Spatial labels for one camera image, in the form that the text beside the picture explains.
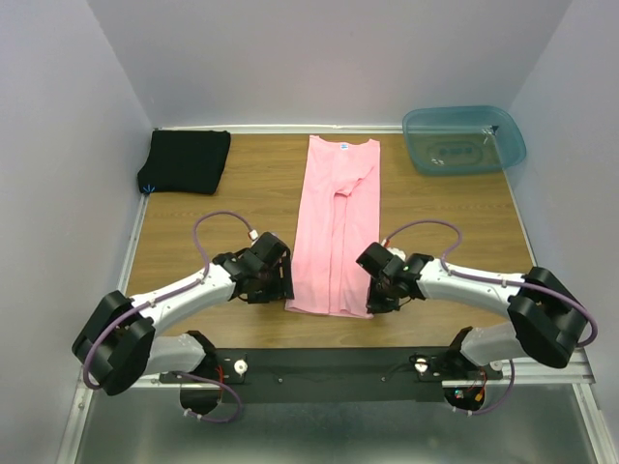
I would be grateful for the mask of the pink t-shirt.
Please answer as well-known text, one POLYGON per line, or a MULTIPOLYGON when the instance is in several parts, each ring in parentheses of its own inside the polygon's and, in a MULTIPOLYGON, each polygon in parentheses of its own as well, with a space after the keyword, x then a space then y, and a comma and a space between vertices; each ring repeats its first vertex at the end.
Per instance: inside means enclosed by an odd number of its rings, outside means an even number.
POLYGON ((309 138, 292 252, 291 312, 370 319, 369 275, 357 264, 379 239, 380 142, 309 138))

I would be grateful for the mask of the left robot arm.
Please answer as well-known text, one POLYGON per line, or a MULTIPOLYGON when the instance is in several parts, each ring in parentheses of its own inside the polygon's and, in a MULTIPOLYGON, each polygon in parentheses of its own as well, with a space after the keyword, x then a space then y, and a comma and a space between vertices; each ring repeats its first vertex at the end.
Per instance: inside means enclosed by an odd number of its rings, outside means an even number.
POLYGON ((161 289, 133 297, 118 290, 106 294, 72 352, 93 389, 117 395, 144 375, 194 371, 212 352, 198 335, 165 336, 175 324, 234 299, 258 304, 292 296, 290 249, 265 232, 251 246, 221 253, 206 268, 161 289))

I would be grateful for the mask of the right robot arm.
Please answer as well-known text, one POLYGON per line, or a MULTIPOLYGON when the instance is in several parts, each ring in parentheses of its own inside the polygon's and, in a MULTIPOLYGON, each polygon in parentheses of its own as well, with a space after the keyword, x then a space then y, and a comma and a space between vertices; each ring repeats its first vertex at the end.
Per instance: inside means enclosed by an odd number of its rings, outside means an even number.
POLYGON ((595 340, 591 314, 551 271, 532 267, 522 274, 500 274, 457 266, 444 257, 409 256, 370 244, 358 257, 369 275, 367 310, 395 314, 404 305, 441 302, 490 313, 490 325, 469 325, 441 335, 455 324, 424 312, 403 331, 399 343, 436 349, 435 366, 452 378, 498 361, 529 358, 543 366, 566 367, 573 352, 595 340))

